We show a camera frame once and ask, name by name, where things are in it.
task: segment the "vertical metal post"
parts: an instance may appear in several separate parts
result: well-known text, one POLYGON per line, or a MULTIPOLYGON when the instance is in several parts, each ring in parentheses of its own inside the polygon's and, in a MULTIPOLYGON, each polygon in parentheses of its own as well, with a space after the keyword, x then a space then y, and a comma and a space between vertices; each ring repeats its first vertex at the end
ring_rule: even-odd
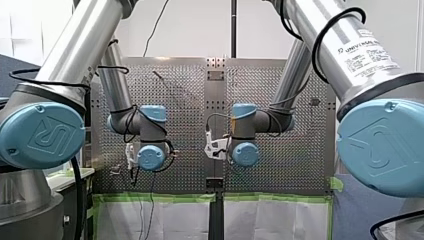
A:
POLYGON ((310 72, 311 53, 302 41, 296 40, 270 108, 287 114, 292 113, 300 96, 299 91, 308 80, 310 72))
POLYGON ((237 0, 231 0, 231 58, 237 57, 237 0))

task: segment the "wire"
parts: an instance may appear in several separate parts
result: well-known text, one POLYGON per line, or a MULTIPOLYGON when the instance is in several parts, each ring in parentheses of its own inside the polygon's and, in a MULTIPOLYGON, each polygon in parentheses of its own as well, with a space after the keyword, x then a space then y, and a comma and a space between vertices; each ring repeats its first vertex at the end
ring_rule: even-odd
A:
POLYGON ((124 66, 98 66, 97 68, 100 69, 121 69, 124 70, 123 74, 128 74, 130 70, 127 67, 124 66))
POLYGON ((151 40, 151 39, 153 38, 153 36, 155 35, 156 28, 158 27, 159 21, 160 21, 160 19, 162 18, 163 12, 165 11, 165 8, 166 8, 166 6, 168 5, 168 2, 169 2, 169 0, 166 0, 166 1, 165 1, 165 4, 164 4, 164 5, 163 5, 163 7, 162 7, 162 10, 161 10, 161 12, 160 12, 160 14, 159 14, 159 17, 158 17, 158 19, 156 20, 156 23, 155 23, 155 26, 154 26, 154 28, 153 28, 153 31, 152 31, 152 33, 150 34, 150 37, 147 39, 147 42, 146 42, 146 48, 144 49, 143 57, 146 57, 147 50, 149 49, 149 43, 150 43, 150 40, 151 40))
MULTIPOLYGON (((174 149, 174 146, 172 145, 172 142, 170 140, 168 140, 168 139, 166 139, 165 142, 169 146, 169 153, 170 154, 175 154, 175 149, 174 149)), ((174 161, 175 161, 175 155, 172 156, 171 161, 169 162, 169 164, 166 167, 164 167, 162 169, 159 169, 159 170, 156 170, 156 171, 153 171, 153 173, 165 172, 166 170, 168 170, 172 166, 172 164, 174 163, 174 161)))
POLYGON ((277 125, 278 125, 278 129, 279 129, 278 134, 277 135, 272 135, 271 133, 267 133, 268 136, 273 137, 273 138, 277 138, 277 137, 281 136, 281 133, 283 132, 283 126, 281 126, 280 121, 278 121, 278 119, 274 115, 272 115, 271 113, 269 113, 266 110, 258 109, 258 111, 267 114, 268 117, 270 117, 271 119, 273 119, 277 123, 277 125))
POLYGON ((81 179, 78 161, 76 157, 71 159, 72 168, 74 169, 75 187, 77 191, 77 220, 75 224, 75 240, 80 240, 82 230, 84 229, 85 207, 84 207, 84 187, 81 179))
POLYGON ((84 88, 86 91, 90 91, 90 86, 82 84, 82 83, 66 83, 66 82, 47 82, 47 81, 38 81, 32 78, 20 77, 18 75, 25 73, 34 73, 39 72, 40 68, 28 68, 28 69, 20 69, 9 72, 9 77, 21 80, 28 83, 38 84, 38 85, 52 85, 52 86, 65 86, 65 87, 79 87, 84 88))
POLYGON ((153 121, 152 119, 150 119, 148 116, 146 116, 146 114, 143 113, 143 111, 141 111, 140 109, 138 110, 138 112, 143 115, 144 118, 147 119, 147 121, 149 121, 150 123, 152 123, 153 125, 155 125, 156 127, 158 127, 159 129, 161 129, 164 133, 165 136, 168 135, 168 131, 166 131, 166 129, 164 127, 162 127, 161 125, 159 125, 157 122, 153 121))
POLYGON ((343 17, 345 17, 346 14, 353 13, 353 12, 359 13, 361 15, 361 17, 362 17, 362 23, 365 23, 367 16, 366 16, 365 11, 362 8, 358 8, 358 7, 348 8, 348 9, 344 10, 343 12, 337 14, 333 18, 331 18, 327 22, 327 24, 325 25, 325 27, 321 30, 321 32, 318 34, 318 36, 317 36, 317 38, 315 40, 314 46, 312 48, 312 67, 314 68, 314 71, 318 75, 318 77, 321 78, 321 80, 324 81, 325 83, 328 83, 328 80, 324 76, 324 74, 321 73, 321 70, 318 67, 318 55, 319 55, 319 50, 321 48, 322 41, 323 41, 325 35, 327 34, 327 32, 335 24, 337 24, 340 19, 342 19, 343 17))
POLYGON ((290 35, 292 35, 293 37, 299 39, 300 41, 303 41, 302 40, 302 37, 299 34, 297 34, 297 33, 294 32, 293 27, 291 26, 290 20, 288 20, 288 19, 286 19, 284 17, 284 2, 285 2, 285 0, 282 0, 281 1, 281 4, 280 4, 280 18, 281 18, 281 23, 283 24, 283 27, 286 29, 286 31, 288 33, 290 33, 290 35))
POLYGON ((132 121, 134 120, 135 114, 137 113, 138 106, 136 104, 134 104, 133 108, 134 108, 134 111, 132 112, 131 115, 128 115, 127 119, 125 120, 125 131, 124 131, 124 142, 125 143, 131 142, 136 137, 136 135, 133 135, 129 140, 127 140, 127 134, 130 133, 130 125, 131 125, 132 121))
POLYGON ((380 221, 380 222, 372 225, 372 227, 370 228, 371 237, 372 237, 372 239, 377 240, 377 236, 375 235, 375 230, 379 229, 383 225, 386 225, 386 224, 392 223, 392 222, 397 222, 397 221, 400 221, 400 220, 405 220, 405 219, 408 219, 408 218, 421 217, 423 215, 424 215, 424 210, 420 210, 420 211, 415 211, 415 212, 411 212, 411 213, 398 215, 398 216, 391 217, 391 218, 385 219, 383 221, 380 221))
POLYGON ((147 228, 147 233, 146 233, 146 237, 144 238, 144 240, 147 240, 147 238, 149 238, 150 228, 152 227, 153 211, 155 210, 155 201, 153 200, 153 188, 155 186, 155 182, 156 182, 156 173, 153 172, 152 184, 150 186, 150 201, 152 202, 152 210, 150 211, 149 227, 147 228))
POLYGON ((231 116, 228 116, 228 115, 225 115, 225 114, 222 114, 222 113, 212 113, 206 119, 206 131, 209 131, 209 120, 214 116, 231 119, 231 116))
POLYGON ((309 78, 306 80, 306 82, 303 84, 303 86, 301 88, 299 88, 299 90, 297 90, 297 92, 293 96, 286 98, 284 100, 281 100, 279 102, 276 102, 276 103, 270 103, 269 105, 270 106, 280 105, 280 104, 283 104, 285 102, 288 102, 290 100, 295 99, 297 96, 299 96, 299 94, 301 94, 303 92, 303 90, 305 90, 305 88, 308 86, 308 83, 309 83, 309 78))
POLYGON ((133 168, 131 169, 131 171, 130 171, 130 175, 131 175, 131 185, 133 186, 133 187, 135 187, 136 185, 137 185, 137 181, 138 181, 138 174, 140 173, 140 167, 137 167, 137 172, 135 173, 135 177, 134 177, 134 179, 132 178, 132 175, 133 175, 133 168))

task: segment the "perforated metal panel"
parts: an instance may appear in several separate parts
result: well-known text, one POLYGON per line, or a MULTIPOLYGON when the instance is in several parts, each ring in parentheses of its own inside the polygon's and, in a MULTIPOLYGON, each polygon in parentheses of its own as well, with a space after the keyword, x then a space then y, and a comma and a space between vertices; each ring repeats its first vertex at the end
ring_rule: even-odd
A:
MULTIPOLYGON (((285 61, 228 59, 225 63, 227 84, 223 84, 222 89, 206 89, 205 86, 209 86, 206 84, 206 59, 129 58, 124 63, 130 68, 127 81, 133 102, 166 106, 168 138, 181 151, 173 167, 156 179, 155 192, 204 193, 205 173, 214 172, 206 169, 212 165, 205 164, 203 152, 206 92, 227 91, 222 95, 227 99, 216 99, 228 105, 227 111, 236 102, 252 102, 266 108, 285 61)), ((92 99, 92 156, 97 168, 95 191, 150 191, 151 173, 141 171, 136 187, 130 185, 123 137, 106 128, 109 109, 101 87, 93 90, 92 99)), ((326 194, 334 159, 333 104, 335 97, 327 85, 312 75, 298 103, 295 130, 277 139, 258 134, 259 164, 251 169, 227 164, 225 190, 326 194), (311 99, 319 99, 320 104, 312 106, 311 99)))
MULTIPOLYGON (((167 109, 168 139, 181 151, 173 166, 156 178, 154 190, 163 193, 204 193, 203 85, 205 59, 127 59, 127 82, 133 103, 159 104, 167 109), (163 81, 156 76, 156 71, 163 81)), ((152 174, 140 171, 138 184, 132 187, 126 170, 123 137, 106 127, 109 109, 99 91, 100 165, 96 192, 149 192, 152 174)))
MULTIPOLYGON (((274 96, 283 65, 276 60, 229 59, 225 72, 228 102, 255 103, 265 109, 274 96)), ((294 130, 279 138, 257 134, 259 163, 249 169, 226 164, 226 191, 323 194, 328 190, 327 177, 334 158, 326 159, 325 150, 333 145, 334 135, 326 136, 326 132, 327 121, 334 128, 334 115, 329 112, 334 111, 335 99, 327 99, 327 87, 311 75, 296 107, 294 130), (313 106, 313 99, 319 99, 320 104, 313 106)))

